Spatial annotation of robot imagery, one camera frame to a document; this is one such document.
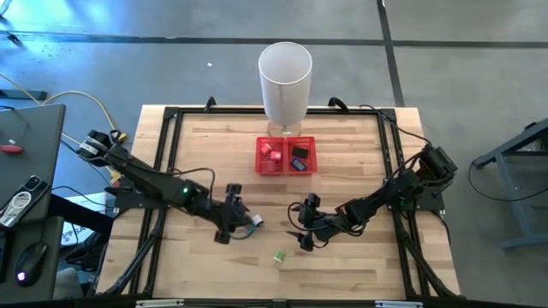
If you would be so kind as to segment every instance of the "white label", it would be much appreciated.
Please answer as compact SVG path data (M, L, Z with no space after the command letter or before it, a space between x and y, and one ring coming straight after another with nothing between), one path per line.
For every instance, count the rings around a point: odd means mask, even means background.
M85 143L80 144L80 148L92 153L93 155L96 155L98 153L98 150L89 144L85 144Z
M253 225L255 226L259 226L259 224L263 222L263 218L261 218L259 214L255 215L253 218L251 218L251 220L253 221Z

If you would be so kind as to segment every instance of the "desk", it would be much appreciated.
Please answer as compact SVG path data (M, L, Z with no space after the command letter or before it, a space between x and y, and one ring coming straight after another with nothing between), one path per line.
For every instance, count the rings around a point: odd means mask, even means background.
M153 165L164 114L161 105L145 105L135 134L132 154ZM422 134L417 109L396 109L398 124ZM244 241L228 246L213 241L214 226L198 217L169 210L154 297L225 299L403 299L396 236L390 213L381 209L355 238L339 234L324 249L304 252L286 217L288 204L309 192L322 198L322 209L332 210L351 198L378 189L384 178L377 121L360 115L308 115L302 134L316 138L318 173L312 176L259 176L254 172L255 140L265 136L265 115L185 115L176 168L216 170L214 198L224 198L230 182L243 185L242 197L265 227ZM168 132L168 140L173 125ZM404 156L419 151L420 139L401 134ZM169 147L164 153L163 169ZM209 185L207 173L190 175ZM128 210L116 219L98 290L110 287L135 252L143 210ZM417 221L426 260L455 293L456 274L444 226L429 212ZM287 257L275 267L272 257ZM411 262L415 289L416 267ZM146 280L146 259L141 286Z
M13 193L31 175L37 175L51 185L59 139L63 129L65 106L62 104L43 107L0 111L0 143L7 144L9 139L17 139L21 130L28 123L26 132L17 145L24 152L13 156L0 153L0 203L9 201ZM11 253L6 273L6 282L0 283L0 303L19 303L51 299L57 272L59 243L63 231L63 219L51 217L47 220L51 191L48 191L28 211L22 223L15 227ZM15 266L21 253L32 243L46 243L44 265L38 281L31 287L20 287L15 281Z

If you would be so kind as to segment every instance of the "black desk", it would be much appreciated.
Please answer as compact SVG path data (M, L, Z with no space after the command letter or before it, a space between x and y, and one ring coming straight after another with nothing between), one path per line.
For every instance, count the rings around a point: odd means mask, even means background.
M65 106L62 104L0 111L2 145L7 145L9 139L16 139L25 124L29 124L21 140L16 140L24 152L17 156L0 153L0 202L6 202L31 175L37 175L51 185L64 118ZM50 197L50 193L45 193L23 222L46 218Z
M25 124L29 124L21 139L16 140L24 152L18 156L0 153L0 202L8 201L31 175L37 175L51 185L64 116L65 106L61 104L0 111L0 144L16 139ZM0 283L0 303L46 300L53 296L63 219L52 217L44 222L50 199L51 192L48 191L23 218L22 224L15 228L6 281ZM42 273L31 287L19 287L15 282L15 264L27 246L40 240L43 223L45 234L42 241L48 250Z
M44 230L42 241L48 246L42 273L31 287L20 287L15 281L16 262L27 246L40 241L42 230ZM13 238L15 244L9 254L6 281L0 283L0 304L48 300L53 297L62 232L63 219L59 216L18 226Z

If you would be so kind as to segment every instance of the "white cup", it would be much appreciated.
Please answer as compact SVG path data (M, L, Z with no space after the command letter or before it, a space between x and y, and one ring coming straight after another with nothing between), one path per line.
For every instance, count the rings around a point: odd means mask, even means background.
M303 46L280 42L259 57L260 85L268 118L283 126L299 123L307 114L312 56Z

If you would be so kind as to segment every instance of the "red basket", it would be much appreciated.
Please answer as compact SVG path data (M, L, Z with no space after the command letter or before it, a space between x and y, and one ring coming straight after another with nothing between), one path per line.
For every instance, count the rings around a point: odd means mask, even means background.
M316 162L316 141L314 137L288 137L285 140L285 154L286 154L286 170L288 175L311 175L318 171L318 162ZM301 149L308 150L308 157L297 157L299 160L307 166L307 170L299 171L291 165L293 156L293 148L300 147Z
M261 153L260 149L263 145L269 145L273 151L279 151L282 153L282 160L280 162L273 162L269 156ZM286 165L288 156L286 155L286 145L284 138L273 137L258 137L257 147L255 149L255 172L260 175L283 175L284 166ZM268 163L275 163L275 171L268 171Z

